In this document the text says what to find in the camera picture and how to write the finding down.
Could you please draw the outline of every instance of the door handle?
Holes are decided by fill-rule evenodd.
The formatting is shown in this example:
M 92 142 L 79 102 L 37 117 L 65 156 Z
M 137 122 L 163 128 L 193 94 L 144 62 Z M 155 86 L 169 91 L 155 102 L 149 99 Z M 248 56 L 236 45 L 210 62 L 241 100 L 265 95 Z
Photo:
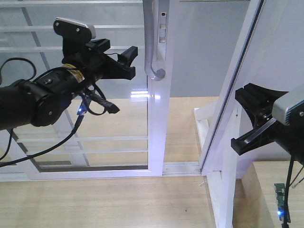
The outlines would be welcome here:
M 153 0 L 143 0 L 143 21 L 144 21 L 144 70 L 152 80 L 160 81 L 165 75 L 164 69 L 158 69 L 156 72 L 152 68 L 154 54 L 154 18 L 153 18 Z

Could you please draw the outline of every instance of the wire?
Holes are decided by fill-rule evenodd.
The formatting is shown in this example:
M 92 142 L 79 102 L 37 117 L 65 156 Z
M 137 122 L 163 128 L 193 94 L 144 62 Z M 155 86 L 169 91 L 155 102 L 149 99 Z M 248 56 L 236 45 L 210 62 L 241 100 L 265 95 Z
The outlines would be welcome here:
M 115 54 L 117 54 L 117 55 L 119 55 L 118 53 L 116 53 L 116 52 L 114 52 L 114 53 L 111 53 L 111 54 L 106 54 L 107 56 L 110 56 L 110 55 L 115 55 Z
M 288 228 L 287 224 L 287 215 L 289 214 L 289 209 L 288 209 L 288 193 L 289 193 L 289 186 L 290 186 L 290 179 L 291 179 L 291 174 L 293 172 L 293 166 L 294 166 L 294 161 L 295 157 L 291 155 L 290 162 L 289 162 L 289 168 L 288 168 L 288 174 L 287 174 L 287 179 L 286 179 L 286 189 L 285 189 L 285 194 L 284 194 L 284 220 L 282 224 L 282 228 Z
M 36 158 L 40 155 L 43 155 L 43 154 L 46 154 L 54 149 L 56 149 L 57 147 L 61 146 L 62 144 L 64 144 L 66 141 L 68 141 L 75 133 L 76 131 L 78 130 L 82 120 L 83 120 L 84 116 L 83 115 L 79 115 L 77 120 L 76 120 L 76 123 L 74 125 L 74 128 L 73 130 L 71 131 L 71 133 L 66 137 L 64 138 L 62 141 L 60 141 L 59 143 L 57 143 L 56 145 L 44 150 L 44 151 L 41 151 L 39 153 L 35 153 L 33 155 L 29 155 L 27 157 L 24 157 L 24 158 L 20 158 L 20 159 L 17 159 L 17 160 L 14 160 L 14 161 L 9 161 L 9 162 L 5 162 L 3 164 L 0 164 L 0 167 L 4 167 L 4 166 L 8 166 L 8 165 L 13 165 L 13 164 L 16 164 L 16 163 L 19 163 L 19 162 L 22 162 L 22 161 L 26 161 L 26 160 L 29 160 L 29 159 L 32 159 L 32 158 Z
M 299 182 L 297 182 L 294 186 L 292 186 L 292 188 L 294 189 L 299 183 L 301 183 L 304 180 L 304 177 L 302 179 L 300 179 Z
M 86 102 L 85 96 L 83 94 L 80 94 L 82 101 L 84 102 L 85 108 L 87 109 L 87 111 L 92 114 L 92 115 L 103 115 L 106 112 L 106 109 L 104 109 L 104 111 L 102 113 L 96 113 L 94 111 L 92 111 L 92 109 L 90 109 L 88 103 Z
M 8 153 L 9 153 L 9 150 L 10 150 L 10 144 L 11 144 L 11 139 L 12 139 L 12 137 L 13 137 L 13 129 L 11 129 L 10 131 L 9 131 L 9 144 L 8 144 L 8 147 L 7 147 L 7 149 L 6 149 L 6 151 L 5 151 L 5 153 L 0 157 L 0 161 L 1 160 L 3 160 L 5 157 L 6 157 L 6 155 L 8 155 Z
M 31 80 L 31 79 L 33 79 L 36 76 L 37 70 L 36 70 L 36 67 L 35 67 L 35 65 L 34 65 L 34 63 L 32 61 L 30 61 L 27 58 L 20 58 L 20 57 L 9 58 L 0 67 L 0 85 L 2 84 L 2 75 L 1 75 L 2 68 L 4 67 L 4 65 L 6 63 L 8 63 L 10 61 L 13 61 L 13 60 L 25 61 L 25 62 L 28 62 L 29 64 L 31 64 L 31 66 L 33 67 L 34 73 L 33 73 L 32 77 L 30 77 L 29 79 L 27 79 L 28 81 Z
M 98 85 L 96 85 L 95 82 L 92 83 L 93 88 L 99 93 L 99 95 L 101 96 L 102 99 L 106 100 L 106 97 L 104 95 L 104 93 L 101 91 L 101 89 L 98 87 Z
M 302 168 L 300 169 L 300 171 L 296 174 L 295 178 L 294 178 L 293 181 L 290 183 L 290 186 L 292 186 L 292 184 L 294 183 L 295 179 L 297 179 L 297 177 L 300 175 L 300 173 L 302 172 L 303 169 L 304 169 L 304 165 L 302 166 Z

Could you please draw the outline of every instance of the yellow label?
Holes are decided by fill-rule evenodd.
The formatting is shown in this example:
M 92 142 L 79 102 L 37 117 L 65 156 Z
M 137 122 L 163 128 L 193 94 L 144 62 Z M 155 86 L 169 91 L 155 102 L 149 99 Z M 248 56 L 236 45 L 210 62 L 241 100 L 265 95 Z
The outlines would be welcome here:
M 76 68 L 74 65 L 68 63 L 65 63 L 62 67 Z M 74 76 L 74 78 L 77 80 L 78 83 L 82 82 L 85 79 L 84 75 L 81 73 L 80 70 L 67 70 L 67 71 Z

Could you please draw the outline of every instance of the green circuit board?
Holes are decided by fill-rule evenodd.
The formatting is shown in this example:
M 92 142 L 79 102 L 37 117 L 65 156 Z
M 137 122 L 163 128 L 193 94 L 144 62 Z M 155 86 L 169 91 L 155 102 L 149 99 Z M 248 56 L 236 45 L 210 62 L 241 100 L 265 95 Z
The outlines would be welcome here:
M 284 198 L 285 198 L 285 184 L 275 184 L 276 203 L 277 203 L 277 214 L 280 221 L 284 220 Z M 289 211 L 287 211 L 287 222 L 290 223 Z

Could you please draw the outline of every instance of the robotic arm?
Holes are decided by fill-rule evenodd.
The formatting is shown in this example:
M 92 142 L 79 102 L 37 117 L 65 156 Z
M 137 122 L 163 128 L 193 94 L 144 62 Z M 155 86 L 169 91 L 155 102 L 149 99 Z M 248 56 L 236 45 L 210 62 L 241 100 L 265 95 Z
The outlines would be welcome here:
M 135 77 L 135 67 L 131 67 L 131 63 L 138 55 L 137 47 L 118 54 L 115 61 L 104 53 L 110 48 L 108 39 L 91 40 L 95 38 L 93 26 L 56 18 L 53 27 L 63 37 L 63 66 L 33 81 L 22 79 L 0 88 L 0 130 L 29 123 L 34 126 L 54 124 L 78 95 L 85 104 L 93 100 L 109 113 L 119 111 L 105 99 L 95 83 L 99 79 L 131 80 Z M 89 90 L 89 86 L 94 86 L 100 95 Z

